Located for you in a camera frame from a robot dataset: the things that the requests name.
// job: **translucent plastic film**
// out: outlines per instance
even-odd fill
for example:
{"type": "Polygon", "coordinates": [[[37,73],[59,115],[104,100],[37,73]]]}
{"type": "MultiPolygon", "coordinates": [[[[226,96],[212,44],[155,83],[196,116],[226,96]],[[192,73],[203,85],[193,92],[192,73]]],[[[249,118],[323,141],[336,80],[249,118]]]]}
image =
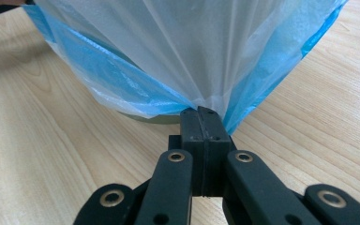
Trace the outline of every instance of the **translucent plastic film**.
{"type": "Polygon", "coordinates": [[[145,118],[204,106],[233,132],[345,1],[50,0],[25,9],[105,106],[145,118]]]}

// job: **table surface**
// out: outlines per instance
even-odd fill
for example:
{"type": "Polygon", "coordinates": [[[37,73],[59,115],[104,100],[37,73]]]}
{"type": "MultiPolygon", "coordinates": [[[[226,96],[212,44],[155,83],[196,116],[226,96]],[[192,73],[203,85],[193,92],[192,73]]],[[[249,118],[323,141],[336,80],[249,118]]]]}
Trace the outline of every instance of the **table surface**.
{"type": "MultiPolygon", "coordinates": [[[[178,125],[99,105],[21,8],[0,15],[0,224],[70,224],[97,188],[150,178],[178,125]]],[[[299,193],[326,183],[360,202],[360,0],[233,134],[299,193]]],[[[225,224],[195,198],[192,224],[225,224]]]]}

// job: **white plastic bag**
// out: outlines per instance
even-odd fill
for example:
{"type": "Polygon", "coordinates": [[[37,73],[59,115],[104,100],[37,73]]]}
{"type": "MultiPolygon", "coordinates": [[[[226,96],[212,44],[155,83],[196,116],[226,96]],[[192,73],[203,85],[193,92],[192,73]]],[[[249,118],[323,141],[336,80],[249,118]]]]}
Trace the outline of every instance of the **white plastic bag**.
{"type": "Polygon", "coordinates": [[[37,0],[26,10],[105,106],[145,118],[204,106],[233,132],[345,1],[37,0]]]}

